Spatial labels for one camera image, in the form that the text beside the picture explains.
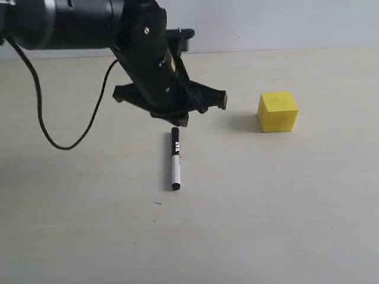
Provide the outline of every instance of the robotic arm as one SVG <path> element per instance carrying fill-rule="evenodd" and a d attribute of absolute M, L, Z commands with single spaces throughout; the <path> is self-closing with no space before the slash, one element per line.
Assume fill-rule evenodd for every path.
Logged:
<path fill-rule="evenodd" d="M 186 127 L 191 111 L 226 109 L 225 91 L 188 77 L 181 59 L 193 30 L 166 30 L 155 0 L 0 0 L 0 38 L 30 50 L 110 48 L 133 84 L 113 97 Z"/>

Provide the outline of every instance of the white table surface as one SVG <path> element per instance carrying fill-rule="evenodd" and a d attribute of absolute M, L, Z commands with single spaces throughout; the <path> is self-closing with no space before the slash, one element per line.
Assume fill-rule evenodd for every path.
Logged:
<path fill-rule="evenodd" d="M 89 136 L 62 152 L 25 66 L 0 62 L 0 283 L 378 283 L 378 55 L 184 56 L 229 105 L 191 114 L 175 193 L 171 126 L 112 99 L 120 67 Z M 59 143 L 85 128 L 112 60 L 34 61 Z M 294 94 L 293 133 L 260 133 L 265 91 Z"/>

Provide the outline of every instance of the background wall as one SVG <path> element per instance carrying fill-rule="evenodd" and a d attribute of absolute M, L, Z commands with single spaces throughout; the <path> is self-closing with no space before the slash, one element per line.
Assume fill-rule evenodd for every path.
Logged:
<path fill-rule="evenodd" d="M 197 32 L 191 52 L 379 44 L 377 0 L 158 0 L 169 28 Z M 33 57 L 103 56 L 106 50 L 34 52 Z M 0 59 L 14 58 L 8 47 Z"/>

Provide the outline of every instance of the yellow foam block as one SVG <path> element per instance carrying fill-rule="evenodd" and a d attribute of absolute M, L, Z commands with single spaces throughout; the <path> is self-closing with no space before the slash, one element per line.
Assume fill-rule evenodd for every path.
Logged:
<path fill-rule="evenodd" d="M 298 106 L 290 92 L 261 95 L 258 117 L 264 133 L 292 131 L 297 114 Z"/>

